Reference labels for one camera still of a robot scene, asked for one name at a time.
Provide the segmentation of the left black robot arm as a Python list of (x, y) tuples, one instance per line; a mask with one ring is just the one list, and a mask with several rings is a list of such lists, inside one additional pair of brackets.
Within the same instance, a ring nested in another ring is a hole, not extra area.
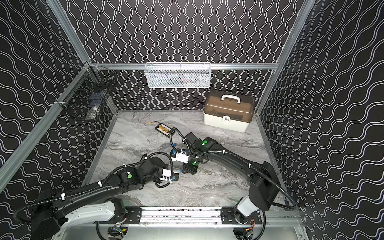
[(107, 200), (112, 204), (112, 215), (106, 222), (120, 222), (127, 213), (124, 203), (115, 197), (129, 191), (142, 190), (150, 182), (158, 188), (165, 188), (178, 181), (179, 173), (175, 172), (174, 162), (166, 164), (160, 159), (169, 154), (155, 152), (144, 154), (139, 162), (122, 165), (112, 170), (104, 179), (74, 190), (60, 194), (52, 191), (40, 193), (32, 204), (19, 208), (13, 218), (21, 224), (31, 227), (33, 240), (45, 240), (70, 223), (70, 216), (76, 211), (91, 207), (94, 203)]

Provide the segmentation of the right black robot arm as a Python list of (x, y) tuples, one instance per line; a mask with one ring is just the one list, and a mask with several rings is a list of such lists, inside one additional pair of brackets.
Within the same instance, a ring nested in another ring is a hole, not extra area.
[(177, 128), (169, 130), (169, 139), (176, 159), (181, 156), (187, 157), (186, 162), (183, 163), (184, 174), (194, 175), (199, 165), (212, 161), (239, 174), (247, 181), (249, 193), (241, 198), (234, 208), (237, 218), (249, 217), (256, 211), (268, 211), (271, 206), (293, 212), (299, 210), (298, 203), (281, 186), (274, 167), (270, 163), (259, 164), (247, 160), (229, 151), (212, 138), (207, 137), (201, 140), (193, 133), (184, 136)]

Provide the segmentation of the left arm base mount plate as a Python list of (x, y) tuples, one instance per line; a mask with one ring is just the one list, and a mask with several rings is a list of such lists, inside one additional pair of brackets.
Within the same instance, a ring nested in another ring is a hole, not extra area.
[(115, 214), (110, 220), (106, 222), (99, 222), (102, 225), (130, 225), (139, 224), (142, 216), (142, 208), (140, 207), (126, 207), (126, 209), (118, 214)]

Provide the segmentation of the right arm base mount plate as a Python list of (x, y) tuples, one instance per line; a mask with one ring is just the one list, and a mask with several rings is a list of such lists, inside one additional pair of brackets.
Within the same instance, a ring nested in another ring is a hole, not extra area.
[(223, 207), (220, 210), (220, 218), (223, 225), (261, 225), (262, 219), (259, 211), (250, 216), (242, 215), (235, 207)]

